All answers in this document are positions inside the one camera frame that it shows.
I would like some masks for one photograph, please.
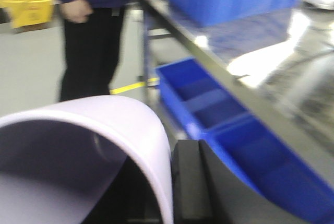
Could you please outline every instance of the person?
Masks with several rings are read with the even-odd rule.
[[[60,0],[66,69],[60,101],[109,95],[130,0]]]

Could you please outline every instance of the reflective metal surface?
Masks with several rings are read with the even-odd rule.
[[[302,4],[202,28],[168,0],[139,1],[334,187],[334,12]]]

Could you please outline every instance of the gray floor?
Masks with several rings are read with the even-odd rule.
[[[142,75],[141,14],[138,8],[128,10],[122,61],[113,88],[136,83]],[[154,40],[151,46],[161,63],[187,56],[173,39]],[[41,30],[36,27],[13,30],[9,23],[0,25],[0,116],[57,102],[64,70],[62,52],[62,29],[57,18]],[[140,88],[121,95],[144,99],[144,91]]]

